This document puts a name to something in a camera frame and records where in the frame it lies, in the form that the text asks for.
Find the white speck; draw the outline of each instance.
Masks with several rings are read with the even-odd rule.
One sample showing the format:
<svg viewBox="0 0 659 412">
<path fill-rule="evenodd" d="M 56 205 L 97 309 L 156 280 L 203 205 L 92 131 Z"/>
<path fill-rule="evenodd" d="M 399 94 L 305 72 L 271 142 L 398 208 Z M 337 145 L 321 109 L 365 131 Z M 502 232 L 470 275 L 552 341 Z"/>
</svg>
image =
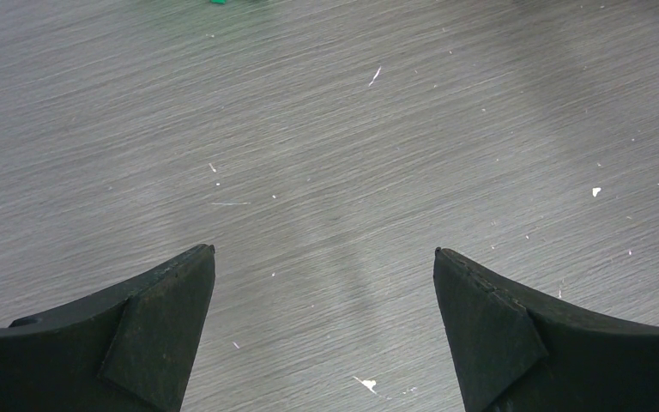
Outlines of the white speck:
<svg viewBox="0 0 659 412">
<path fill-rule="evenodd" d="M 360 378 L 358 378 L 358 377 L 356 377 L 356 376 L 353 376 L 353 378 L 354 378 L 355 380 L 357 380 L 358 382 L 360 382 L 363 386 L 365 386 L 365 388 L 367 388 L 370 392 L 374 393 L 375 395 L 378 394 L 378 393 L 373 389 L 373 388 L 375 387 L 375 385 L 378 384 L 378 383 L 375 382 L 374 380 L 361 380 Z"/>
<path fill-rule="evenodd" d="M 562 299 L 562 288 L 565 287 L 565 278 L 562 278 L 562 283 L 559 284 L 559 288 L 557 289 L 557 299 Z"/>
<path fill-rule="evenodd" d="M 372 80 L 370 80 L 370 84 L 368 84 L 367 87 L 372 86 L 372 84 L 375 82 L 375 79 L 377 79 L 378 76 L 380 76 L 380 69 L 382 68 L 383 66 L 378 67 L 378 71 L 375 72 L 375 76 L 372 77 Z"/>
</svg>

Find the brushed metal surface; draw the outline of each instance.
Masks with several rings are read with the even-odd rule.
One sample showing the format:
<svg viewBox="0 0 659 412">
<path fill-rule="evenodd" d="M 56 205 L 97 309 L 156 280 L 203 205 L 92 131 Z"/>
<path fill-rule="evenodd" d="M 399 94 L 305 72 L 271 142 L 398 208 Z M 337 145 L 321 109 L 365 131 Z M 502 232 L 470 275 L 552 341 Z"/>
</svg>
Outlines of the brushed metal surface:
<svg viewBox="0 0 659 412">
<path fill-rule="evenodd" d="M 186 411 L 461 410 L 438 245 L 659 325 L 659 2 L 0 2 L 0 327 L 199 242 Z"/>
</svg>

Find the white debris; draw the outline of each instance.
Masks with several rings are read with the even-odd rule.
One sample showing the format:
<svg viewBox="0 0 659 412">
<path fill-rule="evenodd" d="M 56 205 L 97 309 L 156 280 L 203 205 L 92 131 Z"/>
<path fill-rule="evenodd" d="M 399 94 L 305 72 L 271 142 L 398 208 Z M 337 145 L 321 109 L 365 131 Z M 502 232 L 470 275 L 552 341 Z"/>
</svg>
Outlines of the white debris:
<svg viewBox="0 0 659 412">
<path fill-rule="evenodd" d="M 377 79 L 378 76 L 380 76 L 380 69 L 382 69 L 382 68 L 383 68 L 383 66 L 378 67 L 378 71 L 375 72 L 375 76 L 372 77 L 372 80 L 370 80 L 370 84 L 368 84 L 367 87 L 372 86 L 372 84 L 375 82 L 375 79 Z"/>
<path fill-rule="evenodd" d="M 358 378 L 358 377 L 356 377 L 356 376 L 353 376 L 353 378 L 354 378 L 356 381 L 360 382 L 363 386 L 365 386 L 365 388 L 367 388 L 370 392 L 374 393 L 375 395 L 378 394 L 378 393 L 373 389 L 373 388 L 375 387 L 375 385 L 378 384 L 378 383 L 375 382 L 374 380 L 362 380 L 362 379 L 360 379 L 360 378 Z"/>
</svg>

